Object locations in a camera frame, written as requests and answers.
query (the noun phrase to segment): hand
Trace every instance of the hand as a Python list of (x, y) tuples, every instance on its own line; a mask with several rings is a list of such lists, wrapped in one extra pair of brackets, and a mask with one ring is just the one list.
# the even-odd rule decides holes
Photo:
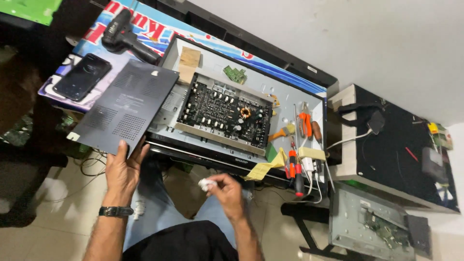
[(150, 145), (142, 148), (145, 137), (139, 142), (129, 159), (127, 155), (127, 143), (119, 142), (117, 154), (108, 154), (106, 159), (106, 181), (108, 191), (103, 200), (105, 207), (125, 207), (130, 205), (132, 195), (139, 183), (140, 164), (147, 154)]
[(228, 174), (213, 175), (207, 179), (218, 183), (217, 186), (208, 185), (208, 194), (213, 194), (218, 198), (224, 213), (232, 225), (246, 219), (242, 199), (242, 186)]

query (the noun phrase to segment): watch strap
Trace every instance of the watch strap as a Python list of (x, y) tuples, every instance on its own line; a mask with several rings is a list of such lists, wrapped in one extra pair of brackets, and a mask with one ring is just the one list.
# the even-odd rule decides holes
[(131, 207), (101, 207), (98, 215), (103, 216), (128, 216), (132, 215), (134, 210)]

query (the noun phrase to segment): phone screen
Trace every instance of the phone screen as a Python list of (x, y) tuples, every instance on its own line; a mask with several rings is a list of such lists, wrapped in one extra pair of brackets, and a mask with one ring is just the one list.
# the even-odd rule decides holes
[(71, 100), (80, 101), (110, 69), (107, 61), (87, 54), (53, 89)]

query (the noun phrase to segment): black circuit board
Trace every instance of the black circuit board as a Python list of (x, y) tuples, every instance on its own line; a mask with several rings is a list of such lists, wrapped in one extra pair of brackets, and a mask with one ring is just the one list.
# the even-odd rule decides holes
[(270, 127), (269, 115), (272, 112), (270, 110), (271, 102), (260, 106), (217, 86), (208, 89), (207, 85), (197, 81), (190, 90), (178, 122), (212, 128), (222, 132), (226, 138), (244, 140), (251, 146), (265, 149)]

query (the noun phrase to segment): black drill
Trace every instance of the black drill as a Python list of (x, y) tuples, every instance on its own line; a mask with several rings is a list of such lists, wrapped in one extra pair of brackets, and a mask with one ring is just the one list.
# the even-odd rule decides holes
[(132, 32), (130, 18), (132, 14), (128, 9), (123, 9), (105, 29), (102, 37), (102, 45), (112, 53), (123, 53), (130, 50), (135, 57), (152, 65), (158, 65), (161, 56), (148, 46), (137, 41), (137, 35)]

